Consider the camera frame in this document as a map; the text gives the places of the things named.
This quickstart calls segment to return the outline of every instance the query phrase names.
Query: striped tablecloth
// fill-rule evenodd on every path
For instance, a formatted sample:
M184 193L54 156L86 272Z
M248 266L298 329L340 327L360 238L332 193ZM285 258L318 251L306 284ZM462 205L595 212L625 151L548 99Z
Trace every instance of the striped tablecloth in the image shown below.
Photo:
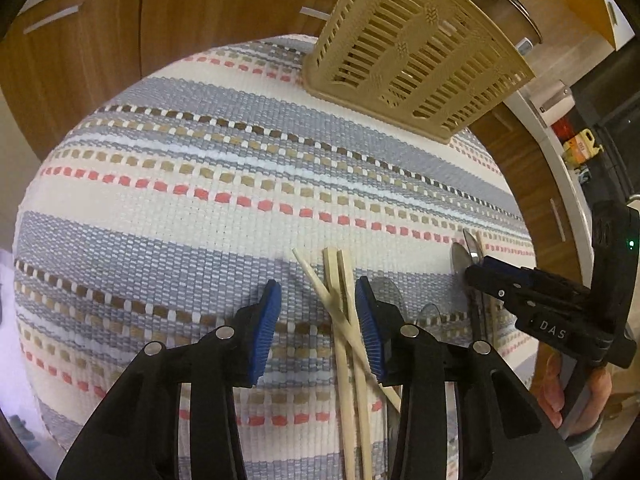
M413 319L427 303L466 344L450 263L462 228L487 254L533 266L497 166L468 131L448 146L315 99L300 65L311 38L214 48L173 63L78 124L44 161L17 220L16 299L42 416L68 448L145 341L198 340L282 284L266 373L236 391L249 478L341 478L327 314L295 263L351 251L356 277L385 276ZM501 310L499 350L526 382L537 344ZM374 471L385 409L370 391ZM188 391L180 406L188 475ZM456 472L451 415L450 475Z

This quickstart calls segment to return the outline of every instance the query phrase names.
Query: white wall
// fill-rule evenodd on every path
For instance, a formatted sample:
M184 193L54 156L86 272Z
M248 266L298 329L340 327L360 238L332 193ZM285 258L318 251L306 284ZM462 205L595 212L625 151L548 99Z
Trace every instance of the white wall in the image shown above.
M0 248L11 251L18 206L39 165L0 90Z

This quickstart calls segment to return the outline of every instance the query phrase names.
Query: cabinet handle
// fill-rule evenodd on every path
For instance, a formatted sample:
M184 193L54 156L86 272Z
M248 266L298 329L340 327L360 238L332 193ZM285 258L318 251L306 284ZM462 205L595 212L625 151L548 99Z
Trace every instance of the cabinet handle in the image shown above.
M549 202L551 203L551 209L553 210L554 216L556 217L556 223L558 224L558 230L560 231L560 239L563 242L565 242L566 236L564 235L564 229L562 228L562 222L560 220L560 214L558 213L558 208L556 207L556 203L554 202L553 198L550 198Z
M37 28L40 28L43 25L47 25L47 23L55 22L56 20L59 20L60 18L64 18L65 16L69 16L70 14L75 14L76 12L78 12L78 10L80 10L81 5L82 4L77 4L72 7L67 7L66 9L59 10L58 12L50 16L47 16L46 18L43 18L39 22L36 22L33 25L29 25L29 27L23 30L23 33L29 34L30 32L33 32L34 30L36 30Z
M326 12L322 12L320 10L310 9L309 7L302 7L300 9L300 14L306 14L307 16L311 16L312 18L319 18L320 20L329 20L331 17L330 14Z

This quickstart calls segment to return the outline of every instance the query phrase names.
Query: upper cabinet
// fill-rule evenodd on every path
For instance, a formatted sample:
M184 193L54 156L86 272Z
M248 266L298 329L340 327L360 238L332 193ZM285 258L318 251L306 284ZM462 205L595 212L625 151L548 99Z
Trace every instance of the upper cabinet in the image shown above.
M140 0L45 0L0 42L0 86L43 159L101 103L140 79Z
M337 0L143 0L142 75L212 46L280 34L317 36L324 21L302 7L331 13Z

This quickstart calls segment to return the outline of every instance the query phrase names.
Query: woven tablecloth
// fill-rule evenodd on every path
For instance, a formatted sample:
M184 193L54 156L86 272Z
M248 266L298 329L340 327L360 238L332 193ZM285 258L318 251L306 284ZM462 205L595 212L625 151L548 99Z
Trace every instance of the woven tablecloth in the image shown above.
M282 312L266 373L236 390L248 476L341 478L330 320L291 248L320 276L322 248L350 250L356 277L391 279L411 319L435 303L459 344L470 329L450 245L463 243L463 227L487 254L534 265L480 142L465 131L445 146L309 96L300 66L312 41L173 63L96 110L44 161L18 215L18 328L42 416L66 449L145 341L195 342L274 278ZM527 382L537 344L498 315L498 349ZM385 406L374 389L369 400L380 476ZM185 389L184 478L189 414Z

